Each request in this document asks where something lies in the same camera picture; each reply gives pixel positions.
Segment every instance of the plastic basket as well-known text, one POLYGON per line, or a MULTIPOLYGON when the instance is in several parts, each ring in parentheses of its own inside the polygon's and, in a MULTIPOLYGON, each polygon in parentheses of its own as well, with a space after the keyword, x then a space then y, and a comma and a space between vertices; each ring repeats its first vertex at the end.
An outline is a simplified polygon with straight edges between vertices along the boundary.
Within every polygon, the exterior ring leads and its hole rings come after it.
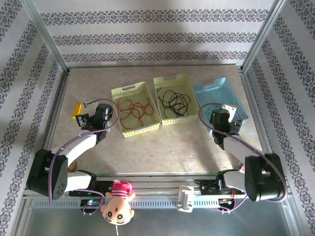
MULTIPOLYGON (((210 85, 203 85, 202 83, 195 84, 193 85, 193 90, 200 107, 212 102, 235 105, 237 110, 232 121, 236 122, 238 120, 242 120, 244 123, 249 120, 250 115, 246 112, 242 102, 228 79, 216 79, 215 82, 210 85)), ((216 107, 217 106, 208 106, 202 109, 203 118, 207 119, 209 125, 212 111, 216 107)))
MULTIPOLYGON (((130 99, 133 103, 139 102, 142 105, 145 105, 149 103, 153 108, 153 114, 151 116, 144 115, 142 117, 142 122, 144 126, 141 127, 141 125, 138 122, 138 119, 135 118, 133 115, 130 115, 128 118, 123 120, 124 126, 126 128, 133 128, 132 130, 125 129, 121 122, 119 122, 119 127, 121 129, 121 132, 123 136, 130 137, 136 134, 141 134, 144 132, 148 132, 151 130, 158 129, 159 124, 161 123, 160 117, 158 115, 157 107, 154 104, 154 101, 152 99, 152 95, 149 91, 148 85, 145 82, 136 83, 134 85, 125 86, 122 88, 116 88, 112 90, 112 97, 113 101, 118 103, 119 99, 120 102, 130 99)), ((121 109, 126 109, 128 107, 128 104, 123 103, 121 104, 121 109)))
POLYGON ((157 96, 157 107, 162 119, 162 125, 177 124, 187 121, 194 121, 198 117, 199 106, 194 95, 189 76, 187 74, 178 74, 167 77, 159 77, 154 79, 155 92, 157 96), (162 97, 167 90, 186 94, 190 97, 188 105, 188 115, 177 117, 170 109, 165 109, 162 106, 159 97, 162 97))

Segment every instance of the blue basket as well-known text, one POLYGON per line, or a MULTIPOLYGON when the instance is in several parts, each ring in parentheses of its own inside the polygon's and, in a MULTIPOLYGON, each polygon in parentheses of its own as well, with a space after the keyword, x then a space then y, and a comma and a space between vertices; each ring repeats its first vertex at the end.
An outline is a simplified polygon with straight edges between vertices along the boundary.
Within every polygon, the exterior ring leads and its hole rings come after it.
MULTIPOLYGON (((227 105, 235 105, 237 107, 235 116, 232 121, 236 122, 242 120, 243 123, 249 120, 250 115, 246 112, 243 104, 237 96, 234 88, 226 78, 216 79, 213 84, 203 86, 202 83, 193 85, 199 106, 203 106, 207 103, 223 103, 227 105)), ((214 108, 220 106, 207 106, 202 109, 204 112, 203 117, 207 119, 209 123, 212 111, 214 108)))

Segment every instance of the yellow block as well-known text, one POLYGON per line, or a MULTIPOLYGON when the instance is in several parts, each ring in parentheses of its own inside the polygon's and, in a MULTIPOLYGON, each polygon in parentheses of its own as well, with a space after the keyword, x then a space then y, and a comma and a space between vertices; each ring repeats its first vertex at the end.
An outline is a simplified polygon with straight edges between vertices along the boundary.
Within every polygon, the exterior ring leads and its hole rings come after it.
POLYGON ((75 119, 75 116, 80 115, 81 114, 81 110, 82 110, 82 104, 81 103, 75 104, 74 111, 73 111, 73 114, 72 114, 72 118, 75 119))

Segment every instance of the wall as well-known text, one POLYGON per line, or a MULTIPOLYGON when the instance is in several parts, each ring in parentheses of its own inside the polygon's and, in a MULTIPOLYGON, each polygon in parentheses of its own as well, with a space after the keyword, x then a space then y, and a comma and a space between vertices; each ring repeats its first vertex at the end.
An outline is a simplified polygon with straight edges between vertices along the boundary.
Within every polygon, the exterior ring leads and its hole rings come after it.
POLYGON ((68 67, 241 65, 273 0, 35 0, 68 67))
POLYGON ((315 235, 314 4, 314 0, 285 4, 247 72, 307 235, 315 235))
POLYGON ((19 1, 0 0, 0 236, 10 235, 61 71, 19 1))

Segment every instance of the doll face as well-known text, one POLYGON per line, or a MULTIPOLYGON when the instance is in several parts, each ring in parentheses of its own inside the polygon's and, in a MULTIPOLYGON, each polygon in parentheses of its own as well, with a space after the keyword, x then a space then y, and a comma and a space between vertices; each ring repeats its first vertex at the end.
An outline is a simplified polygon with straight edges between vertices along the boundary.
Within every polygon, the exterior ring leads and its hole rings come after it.
POLYGON ((104 219, 113 225, 124 225, 128 223, 134 215, 134 210, 122 198, 113 198, 108 205, 101 207, 104 219))

